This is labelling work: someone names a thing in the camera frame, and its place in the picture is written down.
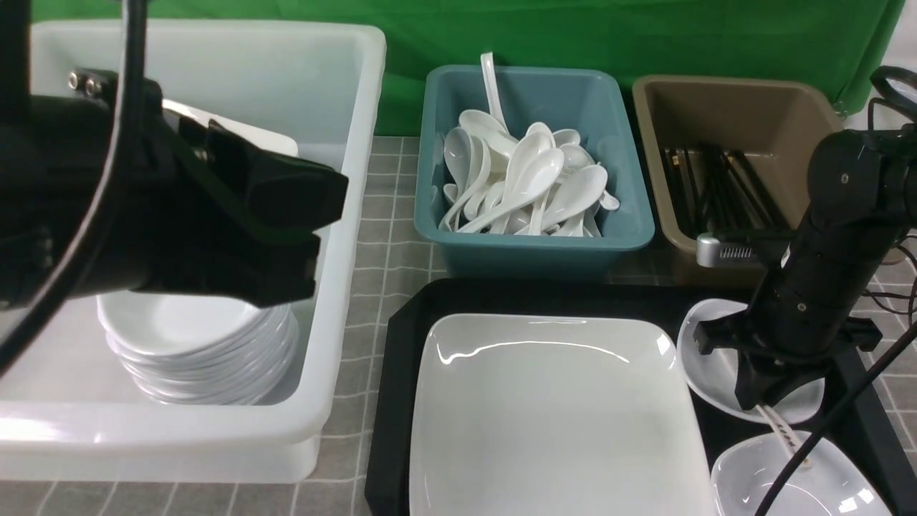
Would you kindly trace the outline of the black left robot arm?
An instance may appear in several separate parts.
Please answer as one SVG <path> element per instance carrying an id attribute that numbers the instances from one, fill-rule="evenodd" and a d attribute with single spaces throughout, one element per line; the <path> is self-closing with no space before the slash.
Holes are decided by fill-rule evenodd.
<path id="1" fill-rule="evenodd" d="M 69 97 L 29 91 L 32 4 L 2 3 L 2 303 L 26 306 L 62 260 L 108 153 L 118 75 L 76 67 Z M 348 179 L 253 143 L 226 122 L 165 107 L 142 82 L 140 137 L 117 171 L 119 210 L 70 297 L 118 290 L 269 307 L 314 294 L 319 229 L 341 218 Z"/>

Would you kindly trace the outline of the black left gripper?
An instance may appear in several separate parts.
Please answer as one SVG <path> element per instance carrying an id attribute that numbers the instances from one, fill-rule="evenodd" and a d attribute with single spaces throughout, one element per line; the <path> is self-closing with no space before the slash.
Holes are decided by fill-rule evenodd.
<path id="1" fill-rule="evenodd" d="M 340 220 L 347 177 L 167 111 L 157 82 L 142 88 L 127 196 L 69 298 L 131 290 L 259 308 L 311 298 L 317 232 Z"/>

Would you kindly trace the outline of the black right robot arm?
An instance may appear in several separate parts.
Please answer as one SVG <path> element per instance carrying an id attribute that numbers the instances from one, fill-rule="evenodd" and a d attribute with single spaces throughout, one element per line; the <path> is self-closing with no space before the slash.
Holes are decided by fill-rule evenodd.
<path id="1" fill-rule="evenodd" d="M 812 153 L 810 203 L 783 249 L 756 250 L 766 268 L 743 311 L 701 321 L 702 355 L 736 350 L 734 395 L 743 411 L 773 406 L 824 378 L 846 350 L 873 350 L 882 333 L 850 313 L 885 255 L 915 226 L 915 102 L 898 85 L 915 72 L 882 65 L 870 78 L 883 105 L 908 118 L 898 130 L 841 130 Z"/>

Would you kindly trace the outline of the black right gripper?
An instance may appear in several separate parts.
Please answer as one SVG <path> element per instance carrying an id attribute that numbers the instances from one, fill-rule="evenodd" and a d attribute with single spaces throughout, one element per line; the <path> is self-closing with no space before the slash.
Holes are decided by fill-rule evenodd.
<path id="1" fill-rule="evenodd" d="M 698 352 L 736 350 L 740 408 L 773 406 L 824 378 L 835 356 L 878 345 L 877 326 L 850 313 L 882 261 L 864 237 L 796 237 L 743 311 L 697 325 Z"/>

